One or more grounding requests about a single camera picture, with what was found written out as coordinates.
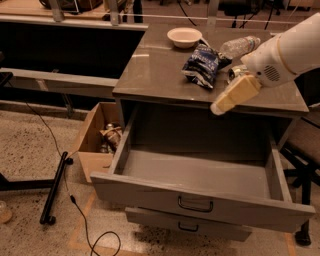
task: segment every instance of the open cardboard box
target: open cardboard box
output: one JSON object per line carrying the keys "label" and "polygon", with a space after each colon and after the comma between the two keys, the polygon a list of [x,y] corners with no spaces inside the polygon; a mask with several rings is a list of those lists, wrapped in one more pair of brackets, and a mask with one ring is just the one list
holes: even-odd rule
{"label": "open cardboard box", "polygon": [[90,173],[108,172],[113,154],[100,153],[101,134],[108,123],[120,123],[119,111],[115,103],[100,102],[88,114],[72,147],[78,152],[87,182],[91,183]]}

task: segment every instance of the gray cabinet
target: gray cabinet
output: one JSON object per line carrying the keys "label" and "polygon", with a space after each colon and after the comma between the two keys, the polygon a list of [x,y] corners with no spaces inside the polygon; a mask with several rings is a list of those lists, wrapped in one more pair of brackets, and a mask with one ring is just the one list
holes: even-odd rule
{"label": "gray cabinet", "polygon": [[109,173],[91,179],[102,200],[193,217],[195,226],[294,232],[314,209],[292,203],[269,128],[250,115],[138,104]]}
{"label": "gray cabinet", "polygon": [[[250,227],[295,232],[315,213],[292,202],[278,152],[308,112],[296,85],[262,88],[214,116],[209,106],[227,85],[227,69],[212,90],[190,83],[181,68],[194,48],[174,47],[172,28],[149,26],[113,90],[125,129],[109,172],[91,173],[98,197],[126,205],[129,221],[182,232],[239,241]],[[216,49],[247,35],[270,38],[197,29]]]}

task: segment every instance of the electrical cord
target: electrical cord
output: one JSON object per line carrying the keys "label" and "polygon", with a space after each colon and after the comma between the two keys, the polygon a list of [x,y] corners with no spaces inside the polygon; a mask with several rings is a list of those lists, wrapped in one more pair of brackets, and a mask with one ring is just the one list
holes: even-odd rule
{"label": "electrical cord", "polygon": [[288,17],[287,21],[289,21],[289,20],[290,20],[290,18],[292,17],[292,15],[297,11],[297,9],[298,9],[298,7],[299,7],[299,5],[300,5],[301,1],[302,1],[302,0],[300,0],[300,1],[296,4],[296,7],[295,7],[295,8],[294,8],[294,10],[290,13],[290,15],[289,15],[289,17]]}
{"label": "electrical cord", "polygon": [[197,26],[197,24],[195,24],[188,16],[188,14],[185,12],[185,10],[183,9],[182,5],[181,5],[181,0],[178,0],[178,4],[182,10],[182,12],[184,13],[184,15],[188,18],[188,20],[192,23],[192,25]]}
{"label": "electrical cord", "polygon": [[242,25],[241,25],[239,28],[244,28],[244,25],[247,24],[247,22],[248,22],[249,20],[251,20],[254,15],[255,15],[255,14],[252,14],[251,17],[249,17],[248,20],[244,20],[243,23],[242,23]]}
{"label": "electrical cord", "polygon": [[[13,85],[10,83],[10,81],[8,81],[8,84],[10,85],[10,87],[14,88]],[[51,133],[51,135],[52,135],[52,138],[53,138],[53,140],[54,140],[54,144],[55,144],[55,147],[56,147],[56,149],[57,149],[57,152],[58,152],[58,154],[59,154],[60,157],[61,157],[62,155],[61,155],[61,152],[60,152],[59,147],[58,147],[57,139],[56,139],[56,137],[54,136],[51,128],[50,128],[49,125],[45,122],[45,120],[42,118],[42,116],[41,116],[37,111],[35,111],[35,110],[28,104],[27,101],[25,101],[25,103],[26,103],[26,105],[28,106],[28,108],[29,108],[33,113],[35,113],[37,116],[39,116],[39,118],[41,119],[41,121],[43,122],[43,124],[48,128],[48,130],[50,131],[50,133]],[[70,155],[69,155],[69,158],[70,158],[72,155],[74,155],[75,153],[77,153],[77,152],[78,152],[78,151],[75,151],[75,152],[73,152],[72,154],[70,154]],[[90,249],[91,249],[90,256],[92,256],[93,253],[95,253],[95,254],[98,255],[98,256],[101,256],[99,253],[97,253],[97,252],[94,250],[94,248],[95,248],[95,246],[97,245],[97,243],[99,242],[99,240],[100,240],[103,236],[105,236],[105,235],[107,235],[107,234],[113,234],[113,235],[115,235],[115,236],[117,237],[118,241],[119,241],[119,246],[118,246],[115,254],[112,255],[112,256],[116,256],[116,255],[119,253],[120,249],[121,249],[121,239],[120,239],[119,235],[118,235],[117,233],[113,232],[113,231],[106,231],[106,232],[104,232],[102,235],[100,235],[100,236],[96,239],[96,241],[94,242],[94,244],[91,245],[90,240],[89,240],[89,231],[88,231],[87,218],[86,218],[86,216],[84,215],[84,213],[82,212],[82,210],[80,209],[79,205],[77,204],[76,198],[70,193],[70,190],[69,190],[69,187],[68,187],[68,183],[67,183],[67,178],[66,178],[66,172],[64,171],[63,174],[64,174],[63,177],[64,177],[64,181],[65,181],[65,185],[66,185],[66,190],[67,190],[67,192],[68,192],[68,194],[69,194],[70,200],[71,200],[71,202],[76,206],[76,208],[78,209],[78,211],[80,212],[80,214],[82,215],[82,217],[83,217],[83,219],[84,219],[85,231],[86,231],[86,239],[87,239],[87,243],[88,243],[88,245],[89,245],[89,247],[90,247]]]}

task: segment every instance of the open drawer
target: open drawer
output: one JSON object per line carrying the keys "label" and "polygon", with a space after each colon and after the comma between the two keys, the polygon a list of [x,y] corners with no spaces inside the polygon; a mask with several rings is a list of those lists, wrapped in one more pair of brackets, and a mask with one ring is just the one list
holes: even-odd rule
{"label": "open drawer", "polygon": [[284,232],[315,213],[292,202],[270,129],[250,115],[141,104],[91,180],[102,200]]}

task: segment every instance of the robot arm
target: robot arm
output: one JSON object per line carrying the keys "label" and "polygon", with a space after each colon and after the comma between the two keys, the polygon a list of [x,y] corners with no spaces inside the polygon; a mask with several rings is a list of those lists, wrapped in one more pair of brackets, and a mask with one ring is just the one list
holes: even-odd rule
{"label": "robot arm", "polygon": [[218,96],[211,105],[213,113],[225,113],[257,95],[262,86],[280,86],[320,67],[320,13],[261,44],[241,61],[248,72]]}

